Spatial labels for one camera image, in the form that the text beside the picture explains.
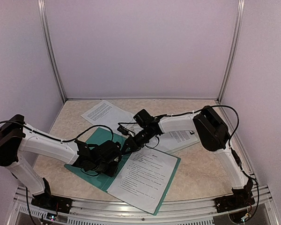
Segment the light green clipboard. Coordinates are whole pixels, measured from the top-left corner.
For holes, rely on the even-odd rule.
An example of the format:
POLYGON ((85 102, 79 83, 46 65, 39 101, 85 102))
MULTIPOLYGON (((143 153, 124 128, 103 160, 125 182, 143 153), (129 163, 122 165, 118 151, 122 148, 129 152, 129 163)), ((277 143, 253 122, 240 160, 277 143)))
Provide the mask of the light green clipboard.
POLYGON ((199 142, 195 131, 172 131, 166 144, 167 153, 174 153, 199 142))

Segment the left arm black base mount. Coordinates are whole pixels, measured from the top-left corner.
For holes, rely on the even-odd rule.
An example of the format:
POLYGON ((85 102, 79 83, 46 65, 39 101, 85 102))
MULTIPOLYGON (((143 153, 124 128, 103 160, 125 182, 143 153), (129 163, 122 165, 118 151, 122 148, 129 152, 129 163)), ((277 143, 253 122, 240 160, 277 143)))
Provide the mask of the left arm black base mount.
POLYGON ((52 195, 49 182, 43 178, 44 192, 32 195, 31 204, 43 209, 69 214, 73 200, 67 197, 52 195))

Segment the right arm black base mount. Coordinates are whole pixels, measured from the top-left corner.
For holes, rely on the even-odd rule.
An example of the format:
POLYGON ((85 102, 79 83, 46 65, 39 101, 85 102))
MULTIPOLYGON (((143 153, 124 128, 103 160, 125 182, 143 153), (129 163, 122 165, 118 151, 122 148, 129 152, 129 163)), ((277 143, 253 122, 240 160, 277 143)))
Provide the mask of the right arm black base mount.
POLYGON ((217 213, 237 210, 255 204, 252 194, 253 179, 248 179, 242 189, 232 189, 232 195, 224 195, 214 199, 217 213))

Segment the printed paper sheet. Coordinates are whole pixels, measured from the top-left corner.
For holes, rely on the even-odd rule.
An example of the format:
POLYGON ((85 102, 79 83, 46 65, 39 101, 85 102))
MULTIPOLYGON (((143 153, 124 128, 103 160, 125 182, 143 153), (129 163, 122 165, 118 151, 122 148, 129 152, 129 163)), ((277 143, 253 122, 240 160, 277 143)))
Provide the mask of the printed paper sheet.
POLYGON ((112 130, 118 128, 119 122, 132 122, 133 114, 122 110, 112 103, 103 100, 90 110, 81 115, 86 121, 92 125, 105 125, 112 130))
POLYGON ((149 143, 145 144, 145 147, 170 154, 199 142, 193 131, 172 131, 157 137, 154 136, 149 140, 149 143))

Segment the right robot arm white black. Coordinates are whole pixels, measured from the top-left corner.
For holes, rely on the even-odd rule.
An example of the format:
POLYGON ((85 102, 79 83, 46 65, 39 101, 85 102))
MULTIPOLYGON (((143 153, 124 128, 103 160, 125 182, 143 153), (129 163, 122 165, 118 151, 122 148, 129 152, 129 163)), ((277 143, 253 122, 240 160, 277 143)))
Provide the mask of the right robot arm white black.
POLYGON ((126 123, 118 123, 118 131, 128 136, 122 147, 122 154, 139 151, 157 135, 174 131, 195 131, 202 146, 220 160, 232 186, 230 204, 234 208, 240 208, 252 199, 253 179, 244 171, 241 158, 232 148, 233 133, 229 132, 227 124, 215 108, 214 105, 206 105, 196 111, 158 116, 152 116, 142 109, 133 117, 134 124, 142 129, 137 134, 125 128, 126 123))

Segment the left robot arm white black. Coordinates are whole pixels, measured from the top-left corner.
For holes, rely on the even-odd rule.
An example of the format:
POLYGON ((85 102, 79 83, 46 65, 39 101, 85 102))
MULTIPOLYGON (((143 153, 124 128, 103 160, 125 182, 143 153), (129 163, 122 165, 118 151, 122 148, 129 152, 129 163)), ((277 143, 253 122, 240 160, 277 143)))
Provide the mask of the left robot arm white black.
POLYGON ((67 165, 112 177, 122 159, 121 144, 111 138, 87 144, 77 137, 65 140, 42 132, 16 114, 0 121, 0 166, 7 168, 44 207, 56 204, 48 181, 40 177, 24 157, 25 152, 43 155, 67 165))

